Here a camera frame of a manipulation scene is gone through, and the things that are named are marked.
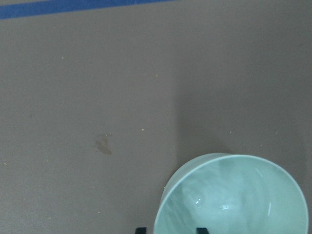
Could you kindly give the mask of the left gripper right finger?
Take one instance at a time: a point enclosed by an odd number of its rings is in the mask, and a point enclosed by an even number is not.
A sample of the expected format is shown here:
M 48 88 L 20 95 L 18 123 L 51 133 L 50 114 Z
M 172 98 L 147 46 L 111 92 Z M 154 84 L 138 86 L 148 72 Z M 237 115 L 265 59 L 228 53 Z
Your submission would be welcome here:
M 197 234 L 209 234 L 209 231 L 207 228 L 197 228 L 196 233 Z

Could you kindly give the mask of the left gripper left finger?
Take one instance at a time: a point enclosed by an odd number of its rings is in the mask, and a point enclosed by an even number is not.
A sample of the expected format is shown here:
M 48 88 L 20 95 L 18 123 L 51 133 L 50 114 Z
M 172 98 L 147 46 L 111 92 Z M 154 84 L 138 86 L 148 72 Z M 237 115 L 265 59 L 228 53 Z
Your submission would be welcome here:
M 146 227 L 138 227 L 135 230 L 135 234 L 146 234 L 147 228 Z

